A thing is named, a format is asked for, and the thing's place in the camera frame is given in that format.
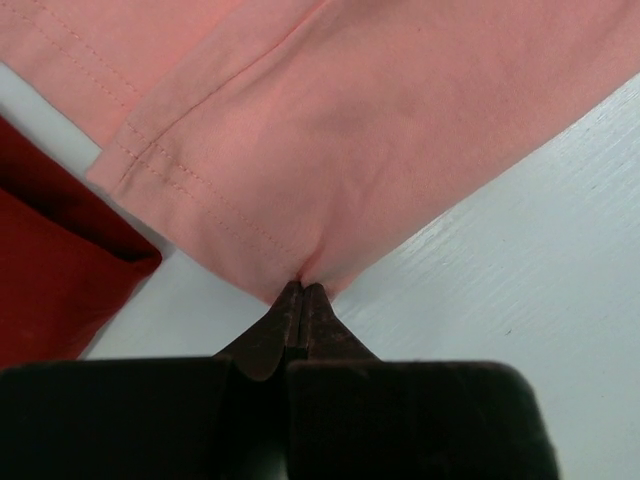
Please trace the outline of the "pink polo shirt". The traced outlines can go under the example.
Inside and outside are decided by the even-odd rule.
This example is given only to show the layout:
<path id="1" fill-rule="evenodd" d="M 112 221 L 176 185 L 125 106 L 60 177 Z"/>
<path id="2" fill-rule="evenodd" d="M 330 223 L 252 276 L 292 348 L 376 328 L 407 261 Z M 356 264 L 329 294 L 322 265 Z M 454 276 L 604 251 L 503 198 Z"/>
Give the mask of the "pink polo shirt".
<path id="1" fill-rule="evenodd" d="M 639 70 L 635 1 L 5 1 L 90 182 L 238 288 L 343 290 Z"/>

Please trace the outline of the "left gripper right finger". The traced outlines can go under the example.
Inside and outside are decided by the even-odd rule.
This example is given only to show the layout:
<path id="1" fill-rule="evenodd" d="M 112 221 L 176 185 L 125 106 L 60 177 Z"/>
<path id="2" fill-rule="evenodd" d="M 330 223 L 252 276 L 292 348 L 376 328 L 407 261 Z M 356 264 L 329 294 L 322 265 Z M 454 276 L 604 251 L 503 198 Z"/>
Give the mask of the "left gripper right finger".
<path id="1" fill-rule="evenodd" d="M 306 288 L 286 373 L 292 479 L 556 479 L 534 391 L 487 361 L 385 362 Z"/>

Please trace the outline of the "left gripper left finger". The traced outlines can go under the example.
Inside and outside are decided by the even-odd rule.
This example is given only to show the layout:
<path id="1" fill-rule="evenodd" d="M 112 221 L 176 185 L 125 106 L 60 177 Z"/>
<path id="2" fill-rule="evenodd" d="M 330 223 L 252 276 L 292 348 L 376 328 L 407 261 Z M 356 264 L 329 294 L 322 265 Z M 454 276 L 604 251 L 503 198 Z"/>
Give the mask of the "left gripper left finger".
<path id="1" fill-rule="evenodd" d="M 56 361 L 1 373 L 5 479 L 221 479 L 287 430 L 287 284 L 213 356 Z"/>

